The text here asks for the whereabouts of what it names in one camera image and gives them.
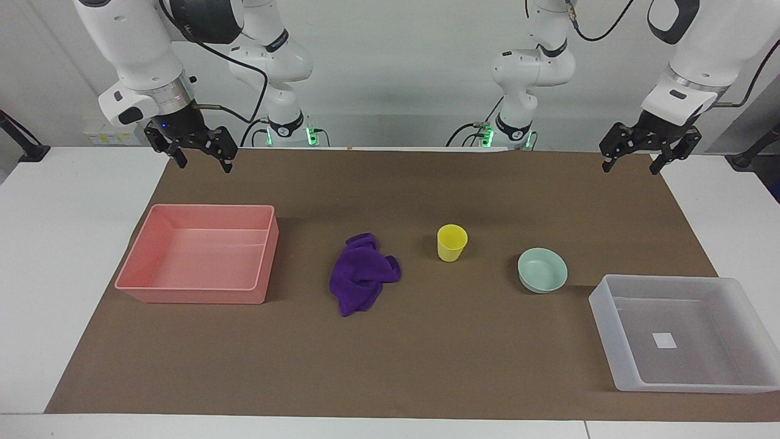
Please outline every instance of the purple cloth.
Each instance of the purple cloth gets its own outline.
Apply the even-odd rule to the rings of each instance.
[[[342,317],[368,311],[382,292],[382,283],[398,282],[401,267],[392,256],[377,251],[373,234],[359,234],[346,241],[331,274],[331,293],[339,299]]]

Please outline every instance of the brown paper mat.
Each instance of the brown paper mat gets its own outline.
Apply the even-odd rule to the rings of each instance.
[[[186,170],[168,166],[151,205],[275,205],[269,302],[145,305],[108,287],[46,412],[780,421],[780,392],[615,389],[592,286],[606,273],[715,272],[648,157],[609,175],[600,161],[241,151],[225,175],[191,153]],[[434,234],[451,222],[470,239],[446,264]],[[328,277],[344,240],[365,231],[403,276],[344,319]],[[516,259],[535,246],[567,261],[567,287],[523,289]]]

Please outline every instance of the cable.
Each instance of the cable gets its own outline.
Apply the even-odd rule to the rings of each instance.
[[[747,88],[747,91],[745,92],[745,97],[742,99],[740,103],[735,104],[734,102],[716,102],[715,105],[713,105],[713,107],[738,109],[739,107],[745,105],[747,103],[747,100],[750,99],[750,93],[753,93],[753,87],[756,86],[758,77],[761,75],[761,70],[763,70],[764,66],[767,65],[767,62],[772,57],[772,54],[775,53],[775,50],[777,50],[778,46],[780,46],[780,40],[777,40],[775,42],[775,45],[773,45],[772,48],[769,49],[769,52],[767,52],[767,55],[764,57],[764,60],[761,61],[761,64],[758,66],[758,70],[756,70],[756,74],[753,75],[753,79],[750,82],[750,86]]]
[[[499,106],[499,105],[501,105],[501,103],[502,103],[502,102],[504,102],[504,97],[503,97],[503,96],[502,96],[502,97],[501,97],[501,98],[498,100],[498,102],[496,102],[496,103],[495,103],[495,106],[494,106],[494,107],[493,107],[493,109],[490,111],[490,114],[488,114],[488,115],[487,115],[487,117],[485,118],[485,121],[484,121],[485,123],[487,123],[488,121],[490,121],[490,118],[491,118],[491,116],[493,116],[493,113],[495,112],[495,110],[497,110],[497,109],[498,109],[498,106]],[[479,134],[479,133],[481,133],[481,132],[482,132],[482,128],[480,128],[480,129],[477,131],[477,134]],[[472,147],[472,146],[474,146],[474,142],[475,142],[475,140],[476,140],[476,139],[477,139],[476,137],[475,137],[475,138],[473,138],[473,139],[471,139],[471,145],[469,145],[469,147]]]
[[[314,130],[315,133],[325,133],[325,138],[328,139],[328,148],[331,147],[331,137],[328,135],[328,132],[326,130],[323,130],[322,128],[317,128]]]
[[[249,122],[251,122],[251,120],[247,119],[247,118],[246,118],[246,117],[244,117],[244,116],[241,116],[241,115],[240,115],[240,114],[238,114],[237,112],[235,112],[235,111],[233,111],[233,110],[231,110],[231,109],[229,109],[228,107],[225,107],[225,106],[223,106],[223,105],[217,105],[217,104],[195,104],[195,105],[194,105],[194,107],[195,107],[196,109],[209,109],[209,110],[218,110],[218,111],[224,111],[224,112],[226,112],[226,113],[228,113],[228,114],[230,114],[230,115],[234,116],[235,118],[237,118],[237,119],[241,120],[241,121],[242,121],[242,122],[244,122],[244,123],[249,123]]]
[[[461,131],[465,130],[466,128],[474,128],[474,127],[475,127],[474,123],[467,123],[467,124],[463,125],[462,127],[458,128],[457,130],[455,130],[455,132],[452,133],[452,136],[449,137],[449,140],[447,141],[447,144],[445,145],[445,147],[448,147],[452,143],[452,141],[455,140],[455,136],[460,134]]]
[[[11,123],[13,123],[14,125],[16,125],[16,127],[17,127],[17,128],[19,128],[19,129],[20,129],[20,130],[21,130],[23,133],[25,133],[25,134],[26,134],[28,137],[30,137],[31,139],[33,139],[33,140],[35,141],[35,143],[37,143],[39,146],[43,146],[43,144],[41,143],[41,141],[39,141],[39,140],[38,140],[38,138],[37,138],[37,137],[35,137],[35,136],[34,136],[34,135],[33,135],[33,134],[30,132],[30,130],[28,130],[28,129],[27,129],[27,128],[26,128],[24,125],[22,125],[21,123],[17,122],[17,121],[16,121],[16,119],[14,119],[13,117],[11,117],[11,115],[10,115],[10,114],[8,114],[7,112],[4,112],[4,111],[2,111],[2,110],[0,110],[0,114],[2,114],[2,116],[5,116],[5,118],[6,118],[6,119],[8,119],[9,121],[11,121]]]
[[[612,31],[618,26],[618,23],[620,23],[620,20],[623,19],[626,12],[629,11],[629,8],[634,3],[634,0],[629,0],[628,3],[626,3],[626,7],[623,8],[623,12],[620,13],[618,19],[615,20],[612,26],[610,26],[609,29],[607,29],[607,31],[604,32],[600,37],[596,37],[596,38],[586,37],[585,35],[583,35],[582,31],[580,31],[580,23],[577,22],[577,13],[574,9],[574,5],[572,4],[572,0],[564,0],[564,2],[566,2],[566,8],[569,10],[569,19],[572,20],[572,25],[574,26],[574,30],[585,41],[593,42],[593,41],[603,40],[604,38],[607,37],[607,35],[612,33]]]
[[[190,32],[188,32],[186,29],[184,29],[184,27],[181,27],[176,22],[176,20],[173,19],[173,16],[171,16],[171,13],[168,12],[168,8],[165,7],[164,0],[158,0],[158,2],[160,4],[160,9],[162,10],[162,13],[165,14],[165,18],[167,18],[168,21],[170,21],[173,24],[173,26],[175,26],[176,29],[178,29],[179,32],[182,33],[182,35],[184,36],[184,38],[187,41],[189,41],[191,43],[195,43],[196,45],[199,45],[200,47],[205,49],[207,52],[210,52],[211,54],[216,55],[216,56],[224,59],[225,61],[232,62],[233,64],[236,64],[238,66],[244,67],[244,68],[249,69],[249,70],[253,70],[253,71],[258,72],[259,74],[263,75],[263,90],[260,92],[260,97],[257,99],[257,104],[254,106],[254,111],[252,112],[252,116],[249,118],[249,120],[251,120],[252,123],[250,123],[249,126],[246,127],[246,130],[244,131],[244,134],[241,137],[241,144],[239,145],[239,148],[242,148],[243,145],[244,145],[244,142],[246,141],[246,137],[249,136],[250,130],[252,129],[254,124],[256,122],[258,122],[254,118],[257,117],[257,114],[260,112],[260,107],[261,107],[261,105],[263,103],[263,98],[265,97],[265,91],[268,89],[268,74],[265,73],[263,70],[258,69],[255,66],[250,66],[249,64],[246,64],[244,62],[240,62],[237,59],[230,58],[229,56],[225,55],[224,53],[222,53],[220,51],[217,51],[217,50],[215,50],[213,48],[210,48],[210,47],[206,46],[205,44],[201,43],[200,41],[196,40],[190,34]]]
[[[254,136],[257,135],[257,133],[265,133],[265,134],[267,134],[268,130],[265,130],[264,128],[261,128],[261,129],[259,129],[259,130],[257,130],[257,131],[252,133],[252,140],[250,142],[250,145],[252,145],[252,148],[254,148]]]
[[[482,133],[469,134],[466,136],[465,139],[463,139],[463,143],[461,143],[460,146],[466,146],[466,142],[468,142],[469,139],[471,139],[471,146],[474,146],[474,141],[477,139],[477,137],[481,137],[481,136]]]

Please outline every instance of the yellow plastic cup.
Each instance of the yellow plastic cup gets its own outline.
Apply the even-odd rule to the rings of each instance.
[[[447,224],[436,234],[439,258],[444,262],[455,262],[463,253],[469,235],[461,226]]]

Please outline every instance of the light green bowl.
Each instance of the light green bowl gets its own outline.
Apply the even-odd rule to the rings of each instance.
[[[523,286],[537,294],[559,289],[569,277],[563,259],[546,248],[526,250],[517,260],[517,271]]]

